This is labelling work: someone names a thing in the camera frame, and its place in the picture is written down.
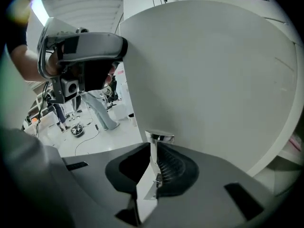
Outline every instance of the black cutout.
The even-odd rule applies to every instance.
[[[105,167],[105,175],[113,187],[137,198],[136,185],[150,163],[150,143],[111,160]]]
[[[239,183],[230,183],[224,188],[247,220],[263,212],[263,207]]]
[[[119,211],[115,216],[132,226],[138,227],[141,225],[141,221],[139,219],[138,214],[137,202],[132,198],[130,199],[128,207]]]
[[[84,162],[84,161],[82,161],[82,162],[79,162],[79,163],[66,165],[66,168],[67,168],[68,171],[72,171],[72,170],[76,170],[76,169],[85,167],[87,165],[89,165],[89,164],[86,163],[86,162]]]

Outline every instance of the jeans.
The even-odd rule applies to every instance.
[[[104,130],[113,130],[117,126],[117,123],[110,118],[103,104],[95,97],[87,93],[81,95],[81,98],[93,109]]]

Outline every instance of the cable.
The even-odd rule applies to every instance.
[[[93,139],[93,138],[84,140],[84,141],[82,141],[79,145],[81,145],[81,144],[84,143],[85,141],[89,141],[89,140],[91,140],[91,139]]]
[[[89,123],[87,123],[86,126],[84,126],[84,127],[87,127],[88,125],[90,125],[93,122],[93,118],[92,117],[90,117],[88,119],[92,119],[92,121],[90,121]]]
[[[33,134],[33,136],[37,136],[39,138],[39,123],[41,122],[40,118],[41,118],[41,110],[43,108],[43,104],[47,98],[47,88],[48,88],[48,84],[49,84],[49,81],[47,81],[44,86],[43,86],[43,89],[42,89],[42,102],[41,102],[41,107],[39,109],[39,113],[38,113],[38,122],[37,122],[37,125],[36,125],[36,134]]]

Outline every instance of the person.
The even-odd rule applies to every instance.
[[[116,92],[116,87],[117,87],[117,81],[115,79],[115,76],[112,77],[112,81],[111,83],[109,83],[109,85],[107,86],[107,88],[109,88],[109,95],[107,95],[108,98],[108,102],[113,102],[118,100],[118,94]]]
[[[119,123],[114,122],[103,104],[92,94],[93,92],[84,93],[81,95],[82,100],[91,107],[97,116],[102,128],[106,130],[113,130],[119,126]]]
[[[64,132],[65,130],[60,126],[60,123],[62,123],[62,125],[65,127],[66,130],[69,130],[70,127],[66,125],[66,117],[65,115],[63,114],[63,111],[61,109],[61,106],[59,104],[53,104],[53,103],[50,103],[50,100],[54,98],[54,92],[52,90],[49,90],[48,93],[47,93],[47,111],[50,113],[50,112],[53,112],[57,118],[56,121],[57,123],[57,126],[60,128],[61,132]]]

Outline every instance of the floor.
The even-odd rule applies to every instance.
[[[85,127],[85,134],[82,136],[76,138],[69,130],[62,133],[56,125],[49,127],[48,137],[53,141],[53,146],[58,149],[61,157],[104,152],[142,142],[138,128],[132,126],[128,118],[117,120],[113,109],[109,109],[109,116],[120,125],[111,131],[102,129],[92,109],[82,109],[83,112],[78,113],[79,118],[66,121],[68,126],[82,123]]]

